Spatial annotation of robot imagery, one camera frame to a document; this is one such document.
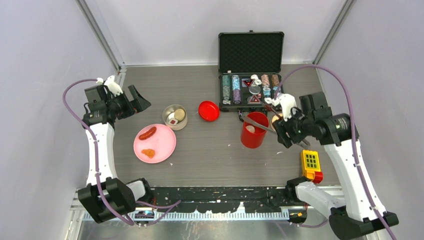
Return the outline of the metal serving tongs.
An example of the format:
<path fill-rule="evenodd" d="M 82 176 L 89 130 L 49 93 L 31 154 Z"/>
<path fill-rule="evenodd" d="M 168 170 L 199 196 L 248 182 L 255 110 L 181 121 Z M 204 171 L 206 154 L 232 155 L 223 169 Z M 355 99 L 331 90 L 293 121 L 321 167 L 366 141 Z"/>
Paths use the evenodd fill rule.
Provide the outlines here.
<path fill-rule="evenodd" d="M 244 115 L 244 111 L 238 111 L 239 119 L 243 122 L 240 140 L 241 143 L 250 149 L 255 149 L 261 146 L 267 132 L 277 134 L 274 124 L 283 121 L 287 122 L 292 118 L 291 110 L 297 112 L 297 104 L 294 99 L 277 100 L 282 107 L 282 112 L 277 112 L 270 104 L 265 103 L 265 112 L 252 111 Z"/>

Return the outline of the red sausage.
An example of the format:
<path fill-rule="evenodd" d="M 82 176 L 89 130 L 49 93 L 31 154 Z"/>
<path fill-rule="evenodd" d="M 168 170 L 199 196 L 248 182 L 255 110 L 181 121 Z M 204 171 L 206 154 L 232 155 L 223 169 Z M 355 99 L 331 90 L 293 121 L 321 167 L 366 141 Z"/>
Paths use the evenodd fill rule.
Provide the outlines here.
<path fill-rule="evenodd" d="M 156 133 L 156 131 L 157 131 L 157 127 L 156 126 L 153 126 L 149 130 L 147 130 L 146 132 L 144 132 L 143 134 L 140 134 L 138 136 L 138 139 L 140 141 L 147 140 L 148 138 L 152 137 Z"/>

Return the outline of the fried chicken nugget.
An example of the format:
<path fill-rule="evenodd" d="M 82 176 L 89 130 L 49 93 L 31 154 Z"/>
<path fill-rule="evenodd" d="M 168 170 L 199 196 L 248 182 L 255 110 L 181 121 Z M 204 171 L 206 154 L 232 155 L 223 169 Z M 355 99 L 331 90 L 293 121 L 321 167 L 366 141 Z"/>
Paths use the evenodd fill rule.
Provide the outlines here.
<path fill-rule="evenodd" d="M 154 149 L 143 149 L 141 153 L 147 156 L 149 159 L 152 159 L 156 155 L 156 152 Z"/>

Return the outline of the sushi roll piece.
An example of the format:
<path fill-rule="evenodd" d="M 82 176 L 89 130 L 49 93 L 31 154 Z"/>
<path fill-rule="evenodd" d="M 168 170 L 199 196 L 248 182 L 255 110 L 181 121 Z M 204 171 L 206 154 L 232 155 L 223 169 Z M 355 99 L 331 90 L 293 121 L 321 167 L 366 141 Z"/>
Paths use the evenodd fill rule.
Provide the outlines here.
<path fill-rule="evenodd" d="M 178 124 L 178 120 L 174 117 L 174 114 L 172 113 L 172 114 L 170 114 L 168 117 L 167 117 L 167 124 L 168 125 L 171 125 L 171 126 L 175 126 L 175 125 L 177 125 Z"/>

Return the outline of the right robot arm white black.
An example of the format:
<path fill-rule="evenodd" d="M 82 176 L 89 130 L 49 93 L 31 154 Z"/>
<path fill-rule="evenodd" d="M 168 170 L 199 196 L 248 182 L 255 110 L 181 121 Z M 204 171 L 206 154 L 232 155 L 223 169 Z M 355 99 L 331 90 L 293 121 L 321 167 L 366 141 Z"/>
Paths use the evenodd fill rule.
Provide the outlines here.
<path fill-rule="evenodd" d="M 304 202 L 315 208 L 341 240 L 389 231 L 399 224 L 398 216 L 386 210 L 372 185 L 352 115 L 334 115 L 323 92 L 302 96 L 300 104 L 290 94 L 280 94 L 271 103 L 282 111 L 273 123 L 278 142 L 289 148 L 314 137 L 329 155 L 344 194 L 344 200 L 337 199 L 302 176 L 287 181 L 288 203 Z"/>

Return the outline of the beige round bun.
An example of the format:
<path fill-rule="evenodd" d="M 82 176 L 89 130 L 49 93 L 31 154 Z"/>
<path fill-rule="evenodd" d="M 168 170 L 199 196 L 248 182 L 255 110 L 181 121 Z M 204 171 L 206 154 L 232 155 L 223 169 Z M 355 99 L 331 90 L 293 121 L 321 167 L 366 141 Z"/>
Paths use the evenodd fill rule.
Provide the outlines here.
<path fill-rule="evenodd" d="M 181 122 L 185 119 L 186 117 L 186 112 L 184 109 L 182 108 L 178 108 L 174 111 L 174 116 L 173 116 L 177 121 Z"/>

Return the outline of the white egg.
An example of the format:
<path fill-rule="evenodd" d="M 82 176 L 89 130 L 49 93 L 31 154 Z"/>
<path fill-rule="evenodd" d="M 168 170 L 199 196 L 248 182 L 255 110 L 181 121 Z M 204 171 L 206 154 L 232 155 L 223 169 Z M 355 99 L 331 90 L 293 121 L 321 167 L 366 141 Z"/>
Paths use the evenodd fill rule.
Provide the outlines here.
<path fill-rule="evenodd" d="M 245 128 L 250 133 L 253 133 L 254 134 L 256 132 L 256 129 L 255 129 L 255 127 L 253 125 L 247 125 Z"/>

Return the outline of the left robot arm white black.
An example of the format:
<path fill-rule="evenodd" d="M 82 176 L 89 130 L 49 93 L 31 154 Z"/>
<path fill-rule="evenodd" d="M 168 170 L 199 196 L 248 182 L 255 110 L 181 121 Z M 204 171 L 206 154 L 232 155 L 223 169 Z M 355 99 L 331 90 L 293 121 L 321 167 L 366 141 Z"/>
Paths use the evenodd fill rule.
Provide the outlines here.
<path fill-rule="evenodd" d="M 113 150 L 115 122 L 146 110 L 151 103 L 134 85 L 128 88 L 132 100 L 122 90 L 111 89 L 105 84 L 85 89 L 87 106 L 82 118 L 89 143 L 89 171 L 86 187 L 77 196 L 98 224 L 134 212 L 136 203 L 148 207 L 154 199 L 144 178 L 128 183 L 118 179 Z"/>

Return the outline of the beige round lid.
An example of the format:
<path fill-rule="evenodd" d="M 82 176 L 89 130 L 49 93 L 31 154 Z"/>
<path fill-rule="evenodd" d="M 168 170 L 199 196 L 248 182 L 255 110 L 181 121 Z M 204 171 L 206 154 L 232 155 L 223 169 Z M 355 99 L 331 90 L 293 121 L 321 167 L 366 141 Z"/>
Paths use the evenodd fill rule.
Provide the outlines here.
<path fill-rule="evenodd" d="M 277 115 L 274 115 L 271 119 L 270 119 L 270 127 L 271 127 L 271 129 L 275 132 L 276 131 L 276 129 L 275 129 L 275 127 L 274 127 L 274 123 L 275 122 L 277 122 L 277 121 L 279 121 L 281 118 L 283 118 L 284 116 L 283 116 L 283 114 L 282 113 L 279 113 L 278 114 L 278 116 Z"/>

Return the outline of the red lid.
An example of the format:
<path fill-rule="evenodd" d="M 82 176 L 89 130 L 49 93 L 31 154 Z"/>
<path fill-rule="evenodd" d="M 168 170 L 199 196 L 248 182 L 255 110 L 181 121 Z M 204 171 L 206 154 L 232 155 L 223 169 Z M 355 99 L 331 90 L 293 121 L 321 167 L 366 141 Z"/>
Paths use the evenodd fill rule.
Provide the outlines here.
<path fill-rule="evenodd" d="M 220 117 L 220 109 L 214 102 L 205 100 L 199 104 L 198 114 L 203 120 L 213 122 Z"/>

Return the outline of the red plastic cup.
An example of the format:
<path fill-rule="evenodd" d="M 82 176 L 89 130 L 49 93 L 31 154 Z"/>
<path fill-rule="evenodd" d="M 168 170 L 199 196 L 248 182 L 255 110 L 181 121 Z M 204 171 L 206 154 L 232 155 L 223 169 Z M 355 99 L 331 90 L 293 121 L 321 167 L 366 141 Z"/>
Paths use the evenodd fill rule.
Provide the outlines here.
<path fill-rule="evenodd" d="M 267 127 L 267 128 L 269 127 L 268 117 L 262 112 L 251 112 L 246 116 L 264 127 Z M 241 134 L 240 134 L 240 140 L 245 147 L 250 149 L 255 149 L 262 145 L 267 131 L 252 125 L 255 127 L 255 133 L 251 133 L 246 130 L 246 126 L 249 126 L 249 125 L 252 125 L 252 124 L 248 123 L 245 120 L 243 121 Z"/>

